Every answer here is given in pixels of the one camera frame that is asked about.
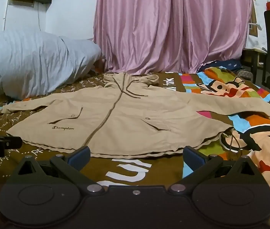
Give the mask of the beige Champion hooded jacket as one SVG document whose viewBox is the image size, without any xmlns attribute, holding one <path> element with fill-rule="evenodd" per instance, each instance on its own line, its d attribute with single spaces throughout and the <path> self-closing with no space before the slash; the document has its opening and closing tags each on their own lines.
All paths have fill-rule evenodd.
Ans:
<svg viewBox="0 0 270 229">
<path fill-rule="evenodd" d="M 231 129 L 204 112 L 270 118 L 270 104 L 261 98 L 178 92 L 159 87 L 158 80 L 155 74 L 105 74 L 104 86 L 10 103 L 0 113 L 32 111 L 7 131 L 27 144 L 64 153 L 88 146 L 102 158 L 176 154 L 186 146 L 198 149 Z"/>
</svg>

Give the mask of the grey bundled duvet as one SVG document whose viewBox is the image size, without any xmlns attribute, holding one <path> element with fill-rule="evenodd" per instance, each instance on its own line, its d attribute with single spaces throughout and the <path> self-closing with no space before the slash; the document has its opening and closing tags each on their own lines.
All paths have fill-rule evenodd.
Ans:
<svg viewBox="0 0 270 229">
<path fill-rule="evenodd" d="M 23 100 L 72 84 L 91 70 L 102 71 L 105 58 L 92 40 L 44 31 L 0 31 L 0 96 Z"/>
</svg>

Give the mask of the grey slipper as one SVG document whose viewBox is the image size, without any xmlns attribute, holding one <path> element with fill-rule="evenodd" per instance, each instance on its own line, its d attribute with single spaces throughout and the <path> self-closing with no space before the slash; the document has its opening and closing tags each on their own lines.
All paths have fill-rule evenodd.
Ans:
<svg viewBox="0 0 270 229">
<path fill-rule="evenodd" d="M 254 80 L 254 75 L 250 71 L 247 71 L 245 69 L 239 70 L 237 72 L 237 76 L 240 77 L 244 81 L 252 82 Z"/>
</svg>

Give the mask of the dark blue cloth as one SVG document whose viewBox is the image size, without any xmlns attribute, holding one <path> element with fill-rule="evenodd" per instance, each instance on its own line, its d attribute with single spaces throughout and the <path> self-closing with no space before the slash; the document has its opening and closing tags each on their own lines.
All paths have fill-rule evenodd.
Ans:
<svg viewBox="0 0 270 229">
<path fill-rule="evenodd" d="M 239 60 L 213 61 L 199 68 L 197 72 L 204 72 L 205 69 L 211 67 L 224 67 L 229 71 L 236 72 L 242 69 L 242 64 Z"/>
</svg>

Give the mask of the wooden desk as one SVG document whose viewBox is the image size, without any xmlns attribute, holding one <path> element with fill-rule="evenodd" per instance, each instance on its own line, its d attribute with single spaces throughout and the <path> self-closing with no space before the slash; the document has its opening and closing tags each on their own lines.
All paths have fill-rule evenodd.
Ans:
<svg viewBox="0 0 270 229">
<path fill-rule="evenodd" d="M 267 56 L 266 51 L 263 49 L 243 49 L 240 62 L 242 66 L 252 74 L 252 83 L 256 83 L 258 70 L 263 71 L 264 61 Z"/>
</svg>

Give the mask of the pink satin curtain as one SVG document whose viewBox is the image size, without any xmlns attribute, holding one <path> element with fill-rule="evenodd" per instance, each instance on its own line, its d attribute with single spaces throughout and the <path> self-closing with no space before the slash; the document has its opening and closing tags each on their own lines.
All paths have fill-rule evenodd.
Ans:
<svg viewBox="0 0 270 229">
<path fill-rule="evenodd" d="M 97 0 L 94 41 L 108 72 L 196 73 L 238 59 L 253 0 Z"/>
</svg>

